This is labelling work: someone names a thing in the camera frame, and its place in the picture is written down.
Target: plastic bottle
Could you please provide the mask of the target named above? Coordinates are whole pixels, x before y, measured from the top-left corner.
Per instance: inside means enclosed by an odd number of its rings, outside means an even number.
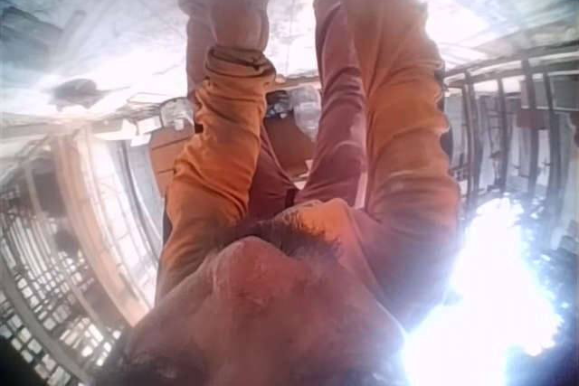
[[[319,119],[322,114],[321,97],[312,87],[292,89],[289,101],[298,128],[312,141],[318,137]]]

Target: bright light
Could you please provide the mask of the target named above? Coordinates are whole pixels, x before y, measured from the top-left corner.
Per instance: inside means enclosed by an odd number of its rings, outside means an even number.
[[[478,209],[451,280],[460,302],[436,309],[404,347],[412,386],[504,385],[507,350],[554,345],[561,319],[521,255],[521,212],[508,198]]]

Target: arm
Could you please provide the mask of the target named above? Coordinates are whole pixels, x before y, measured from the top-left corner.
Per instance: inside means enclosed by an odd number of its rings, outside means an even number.
[[[440,145],[443,67],[416,0],[343,0],[367,93],[366,212],[382,225],[364,240],[405,325],[441,296],[457,249],[459,190]]]
[[[215,225],[245,216],[260,152],[273,66],[261,52],[214,48],[206,69],[208,79],[196,93],[204,130],[176,159],[166,194],[173,230],[161,257],[158,297],[199,267],[212,247],[204,238]]]

